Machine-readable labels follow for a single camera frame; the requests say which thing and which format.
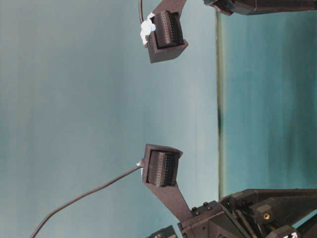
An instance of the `cable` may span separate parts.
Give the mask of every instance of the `cable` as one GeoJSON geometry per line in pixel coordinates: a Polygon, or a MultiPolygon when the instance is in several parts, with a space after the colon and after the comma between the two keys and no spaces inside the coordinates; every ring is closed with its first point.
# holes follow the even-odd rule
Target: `cable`
{"type": "Polygon", "coordinates": [[[140,23],[142,24],[143,20],[143,7],[142,7],[142,0],[139,0],[139,17],[140,23]]]}
{"type": "Polygon", "coordinates": [[[66,202],[64,205],[61,205],[60,207],[56,208],[55,210],[53,210],[52,212],[50,212],[50,213],[42,220],[42,222],[38,225],[38,227],[36,227],[36,229],[34,230],[34,232],[32,233],[32,235],[31,235],[30,238],[34,238],[34,237],[37,235],[37,233],[40,231],[40,229],[44,226],[44,224],[48,221],[48,219],[51,218],[54,214],[56,214],[56,213],[59,212],[60,210],[64,209],[65,207],[68,207],[69,205],[73,204],[74,202],[77,202],[78,200],[80,200],[80,199],[82,199],[82,198],[84,198],[84,197],[86,197],[86,196],[88,196],[88,195],[90,195],[90,194],[92,194],[92,193],[94,193],[94,192],[97,192],[97,191],[99,191],[99,190],[102,190],[102,189],[108,187],[109,185],[113,184],[114,182],[116,182],[116,181],[122,179],[123,177],[125,177],[125,176],[127,176],[127,175],[133,173],[134,171],[136,171],[136,170],[138,170],[138,169],[140,169],[140,168],[142,168],[142,166],[141,166],[141,165],[140,165],[140,166],[138,165],[137,167],[134,167],[133,169],[130,169],[129,171],[125,172],[124,174],[122,174],[122,175],[120,175],[120,176],[118,176],[118,177],[116,177],[116,178],[110,180],[109,182],[107,182],[107,183],[105,183],[105,184],[103,184],[103,185],[101,185],[101,186],[99,186],[99,187],[96,187],[96,188],[94,188],[94,189],[92,189],[92,190],[90,190],[90,191],[88,191],[88,192],[85,192],[85,193],[79,195],[78,197],[75,197],[74,199],[70,200],[69,202],[66,202]]]}

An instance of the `bolt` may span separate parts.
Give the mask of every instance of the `bolt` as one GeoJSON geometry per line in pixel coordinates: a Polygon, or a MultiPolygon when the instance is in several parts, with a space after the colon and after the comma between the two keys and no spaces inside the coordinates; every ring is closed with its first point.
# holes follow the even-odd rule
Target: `bolt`
{"type": "Polygon", "coordinates": [[[269,213],[265,213],[264,215],[263,215],[263,218],[264,218],[264,220],[269,220],[270,218],[271,218],[271,215],[269,214],[269,213]]]}

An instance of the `teal surface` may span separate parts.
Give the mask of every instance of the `teal surface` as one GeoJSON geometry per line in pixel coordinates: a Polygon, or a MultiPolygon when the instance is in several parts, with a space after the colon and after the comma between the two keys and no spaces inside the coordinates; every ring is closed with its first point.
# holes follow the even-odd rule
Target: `teal surface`
{"type": "Polygon", "coordinates": [[[317,12],[219,19],[222,194],[317,187],[317,12]]]}
{"type": "MultiPolygon", "coordinates": [[[[190,206],[217,199],[215,14],[192,1],[181,20],[188,49],[150,64],[136,0],[0,0],[0,237],[29,237],[134,167],[145,143],[184,152],[190,206]]],[[[144,238],[176,223],[137,171],[38,237],[144,238]]]]}

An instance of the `screw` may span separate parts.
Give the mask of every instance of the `screw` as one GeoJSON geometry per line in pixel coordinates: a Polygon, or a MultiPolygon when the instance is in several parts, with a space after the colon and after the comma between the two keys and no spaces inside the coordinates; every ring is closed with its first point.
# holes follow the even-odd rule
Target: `screw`
{"type": "Polygon", "coordinates": [[[263,218],[264,218],[264,220],[269,220],[270,218],[271,218],[271,215],[269,214],[269,213],[265,213],[264,215],[263,215],[263,218]]]}

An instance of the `white tape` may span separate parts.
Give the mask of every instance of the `white tape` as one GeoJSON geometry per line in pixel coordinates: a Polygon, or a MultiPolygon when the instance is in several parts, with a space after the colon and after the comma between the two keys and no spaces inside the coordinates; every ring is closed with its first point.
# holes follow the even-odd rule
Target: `white tape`
{"type": "Polygon", "coordinates": [[[152,31],[155,31],[155,25],[152,23],[151,18],[154,17],[154,14],[151,12],[147,19],[141,24],[141,39],[143,45],[145,45],[148,41],[146,40],[146,36],[150,35],[152,31]]]}
{"type": "Polygon", "coordinates": [[[137,166],[142,166],[141,161],[137,163],[137,166]]]}

